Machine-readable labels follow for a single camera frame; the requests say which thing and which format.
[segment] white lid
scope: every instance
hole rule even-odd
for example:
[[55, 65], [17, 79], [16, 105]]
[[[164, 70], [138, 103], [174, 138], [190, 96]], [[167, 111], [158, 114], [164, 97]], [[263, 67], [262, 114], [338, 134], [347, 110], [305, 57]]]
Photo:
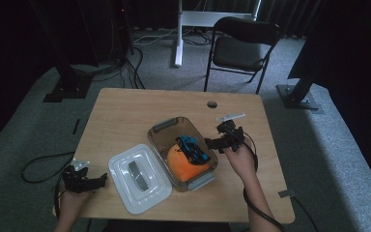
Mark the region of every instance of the white lid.
[[[132, 175], [129, 165], [132, 162], [135, 162], [136, 174], [141, 174], [140, 178]], [[147, 211], [171, 194], [171, 183], [146, 144], [139, 144], [113, 157], [108, 166], [117, 191], [132, 214]]]

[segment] table top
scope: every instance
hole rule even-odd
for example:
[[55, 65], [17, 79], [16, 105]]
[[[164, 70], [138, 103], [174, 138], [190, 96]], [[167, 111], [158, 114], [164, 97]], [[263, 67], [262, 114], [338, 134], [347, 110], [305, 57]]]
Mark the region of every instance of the table top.
[[[209, 108], [209, 101], [215, 101], [217, 108]], [[245, 116], [234, 122], [254, 139], [259, 159], [258, 178], [272, 213], [278, 221], [291, 223], [295, 219], [294, 211], [289, 197], [278, 195], [286, 189], [286, 184], [258, 95], [118, 88], [100, 91], [74, 156], [90, 162], [88, 177], [98, 178], [105, 172], [109, 177], [106, 187], [95, 193], [81, 216], [248, 222], [243, 183], [225, 155], [218, 151], [214, 151], [218, 167], [212, 182], [194, 191], [178, 192], [173, 188], [167, 199], [140, 215], [128, 212], [107, 166], [111, 158], [138, 144], [152, 148], [147, 132], [169, 118], [186, 117], [203, 137], [218, 138], [216, 118], [242, 112]]]

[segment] transparent container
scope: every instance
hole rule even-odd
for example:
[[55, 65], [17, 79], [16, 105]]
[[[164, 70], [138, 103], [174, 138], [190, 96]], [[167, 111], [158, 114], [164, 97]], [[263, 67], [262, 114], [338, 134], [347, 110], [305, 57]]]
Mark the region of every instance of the transparent container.
[[[168, 152], [177, 144], [175, 139], [181, 135], [193, 137], [200, 149], [210, 157], [209, 168], [187, 181], [178, 180], [167, 165]], [[177, 191], [196, 190], [214, 179], [214, 170], [218, 165], [218, 158], [212, 150], [208, 149], [204, 138], [187, 118], [171, 118], [154, 125], [148, 132], [148, 138], [157, 153], [157, 159], [164, 172]]]

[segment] human arm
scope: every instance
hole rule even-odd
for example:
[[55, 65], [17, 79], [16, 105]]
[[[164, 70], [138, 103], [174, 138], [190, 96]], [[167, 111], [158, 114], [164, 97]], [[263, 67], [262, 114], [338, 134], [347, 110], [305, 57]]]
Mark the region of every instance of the human arm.
[[[245, 140], [245, 143], [248, 144], [248, 146], [250, 145], [250, 141], [247, 139]], [[231, 166], [235, 172], [242, 179], [249, 201], [254, 204], [257, 209], [273, 218], [270, 206], [268, 205], [255, 171], [255, 160], [252, 158], [249, 149], [243, 144], [236, 152], [233, 152], [230, 148], [223, 149], [223, 151], [228, 160], [230, 160]], [[280, 231], [278, 227], [255, 213], [249, 207], [248, 218], [251, 232]]]
[[91, 191], [81, 193], [65, 191], [60, 198], [60, 216], [54, 232], [70, 232], [80, 210], [92, 194]]

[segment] orange object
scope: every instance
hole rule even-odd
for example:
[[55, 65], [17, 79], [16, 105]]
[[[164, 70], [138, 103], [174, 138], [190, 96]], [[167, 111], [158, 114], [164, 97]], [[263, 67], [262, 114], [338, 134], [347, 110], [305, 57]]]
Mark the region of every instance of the orange object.
[[178, 144], [175, 144], [168, 151], [167, 165], [173, 176], [181, 182], [188, 181], [210, 168], [208, 163], [203, 165], [189, 163], [186, 155], [182, 152]]

